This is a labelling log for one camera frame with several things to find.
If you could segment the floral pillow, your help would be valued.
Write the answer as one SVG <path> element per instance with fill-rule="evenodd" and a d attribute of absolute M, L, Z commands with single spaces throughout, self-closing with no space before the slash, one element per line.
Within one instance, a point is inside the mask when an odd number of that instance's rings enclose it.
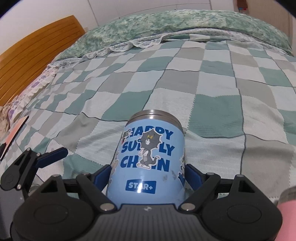
<path fill-rule="evenodd" d="M 1 105 L 1 138 L 3 138 L 26 105 L 35 98 L 56 76 L 59 67 L 49 64 L 21 94 Z"/>

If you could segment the wooden headboard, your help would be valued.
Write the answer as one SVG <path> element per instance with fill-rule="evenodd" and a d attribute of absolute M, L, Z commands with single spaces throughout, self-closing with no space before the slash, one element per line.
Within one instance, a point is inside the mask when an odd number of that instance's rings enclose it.
<path fill-rule="evenodd" d="M 19 95 L 59 53 L 84 34 L 71 15 L 34 31 L 1 54 L 1 106 Z"/>

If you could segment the green floral quilt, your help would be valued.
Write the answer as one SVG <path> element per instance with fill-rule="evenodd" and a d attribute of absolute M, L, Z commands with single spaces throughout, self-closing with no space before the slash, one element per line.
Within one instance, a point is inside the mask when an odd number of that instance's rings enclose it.
<path fill-rule="evenodd" d="M 79 58 L 121 43 L 150 36 L 198 29 L 217 29 L 239 37 L 253 37 L 292 55 L 292 47 L 285 33 L 276 27 L 235 11 L 175 10 L 154 14 L 128 16 L 88 31 L 55 60 Z"/>

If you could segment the pink steel cup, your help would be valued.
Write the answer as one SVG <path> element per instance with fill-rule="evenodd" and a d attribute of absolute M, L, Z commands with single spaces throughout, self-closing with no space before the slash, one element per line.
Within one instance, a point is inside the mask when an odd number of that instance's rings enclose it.
<path fill-rule="evenodd" d="M 296 192 L 295 186 L 284 190 L 277 207 L 282 214 L 282 226 L 275 240 L 296 241 Z"/>

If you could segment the blue cartoon steel cup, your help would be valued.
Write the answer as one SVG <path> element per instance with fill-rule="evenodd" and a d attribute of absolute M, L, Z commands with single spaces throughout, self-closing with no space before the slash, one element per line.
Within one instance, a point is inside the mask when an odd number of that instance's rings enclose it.
<path fill-rule="evenodd" d="M 111 162 L 107 197 L 123 204 L 185 200 L 185 137 L 181 123 L 162 110 L 143 110 L 125 125 Z"/>

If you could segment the green checkered bed blanket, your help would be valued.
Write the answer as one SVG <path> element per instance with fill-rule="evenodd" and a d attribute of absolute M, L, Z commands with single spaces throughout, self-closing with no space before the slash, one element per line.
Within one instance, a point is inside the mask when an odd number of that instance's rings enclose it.
<path fill-rule="evenodd" d="M 223 178 L 247 176 L 276 200 L 295 185 L 295 57 L 258 43 L 165 41 L 49 66 L 44 87 L 22 110 L 28 120 L 1 162 L 26 149 L 66 147 L 37 173 L 72 178 L 111 162 L 130 117 L 145 109 L 174 115 L 186 161 Z"/>

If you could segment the pink black booklet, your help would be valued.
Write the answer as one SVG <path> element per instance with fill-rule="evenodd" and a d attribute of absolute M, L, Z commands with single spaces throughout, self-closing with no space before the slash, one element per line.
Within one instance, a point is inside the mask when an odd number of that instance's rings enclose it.
<path fill-rule="evenodd" d="M 9 135 L 6 137 L 5 141 L 1 144 L 1 161 L 3 160 L 6 152 L 9 149 L 9 146 L 11 145 L 11 142 L 15 138 L 15 136 L 18 134 L 19 130 L 22 128 L 22 126 L 25 124 L 29 117 L 24 116 L 18 120 L 18 122 L 14 125 Z"/>

